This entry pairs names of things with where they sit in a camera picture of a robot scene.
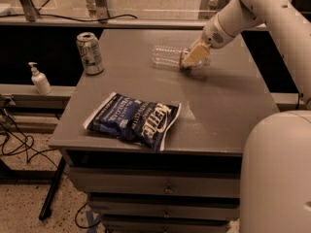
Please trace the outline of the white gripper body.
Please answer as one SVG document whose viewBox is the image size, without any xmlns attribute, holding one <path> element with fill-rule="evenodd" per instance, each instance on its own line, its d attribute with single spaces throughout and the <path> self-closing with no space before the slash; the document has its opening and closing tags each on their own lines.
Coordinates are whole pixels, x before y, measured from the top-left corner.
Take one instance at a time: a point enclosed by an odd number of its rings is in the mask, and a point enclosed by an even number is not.
<svg viewBox="0 0 311 233">
<path fill-rule="evenodd" d="M 225 32 L 220 23 L 219 15 L 214 15 L 204 26 L 202 40 L 212 49 L 225 47 L 234 39 L 234 36 Z"/>
</svg>

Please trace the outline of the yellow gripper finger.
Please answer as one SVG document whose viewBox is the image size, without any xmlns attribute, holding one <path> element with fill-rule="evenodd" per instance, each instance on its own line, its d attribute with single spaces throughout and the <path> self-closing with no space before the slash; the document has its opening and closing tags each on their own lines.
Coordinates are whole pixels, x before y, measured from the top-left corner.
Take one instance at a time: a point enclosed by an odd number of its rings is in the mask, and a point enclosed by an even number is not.
<svg viewBox="0 0 311 233">
<path fill-rule="evenodd" d="M 190 45 L 190 50 L 196 48 L 199 44 L 203 42 L 201 36 L 198 36 L 195 41 Z"/>
<path fill-rule="evenodd" d="M 205 43 L 198 43 L 184 57 L 182 63 L 185 66 L 193 66 L 210 54 L 210 46 Z"/>
</svg>

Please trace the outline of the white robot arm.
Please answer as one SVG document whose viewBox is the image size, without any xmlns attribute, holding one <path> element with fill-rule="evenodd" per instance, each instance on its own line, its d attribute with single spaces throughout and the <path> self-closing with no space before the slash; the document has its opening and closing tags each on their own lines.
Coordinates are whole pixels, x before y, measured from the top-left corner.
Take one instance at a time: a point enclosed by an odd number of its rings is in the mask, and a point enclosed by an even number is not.
<svg viewBox="0 0 311 233">
<path fill-rule="evenodd" d="M 205 25 L 183 63 L 192 65 L 238 33 L 265 24 L 305 105 L 311 100 L 311 23 L 292 0 L 232 0 Z M 242 157 L 240 233 L 311 233 L 311 111 L 268 116 Z"/>
</svg>

